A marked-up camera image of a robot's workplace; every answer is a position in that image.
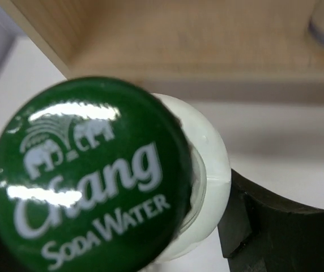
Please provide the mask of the clear bottle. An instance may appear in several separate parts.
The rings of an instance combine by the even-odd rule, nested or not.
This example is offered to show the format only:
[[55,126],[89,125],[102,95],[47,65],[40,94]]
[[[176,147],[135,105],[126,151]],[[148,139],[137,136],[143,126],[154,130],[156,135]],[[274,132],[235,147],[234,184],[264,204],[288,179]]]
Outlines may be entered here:
[[21,271],[141,271],[223,216],[225,144],[188,103],[104,76],[27,101],[0,134],[0,242]]

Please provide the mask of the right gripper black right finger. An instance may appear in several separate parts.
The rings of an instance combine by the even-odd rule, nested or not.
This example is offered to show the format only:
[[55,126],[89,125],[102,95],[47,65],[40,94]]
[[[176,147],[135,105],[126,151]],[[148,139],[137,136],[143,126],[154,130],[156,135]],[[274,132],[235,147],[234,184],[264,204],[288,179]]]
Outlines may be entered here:
[[230,271],[324,271],[324,210],[282,197],[235,170],[218,224]]

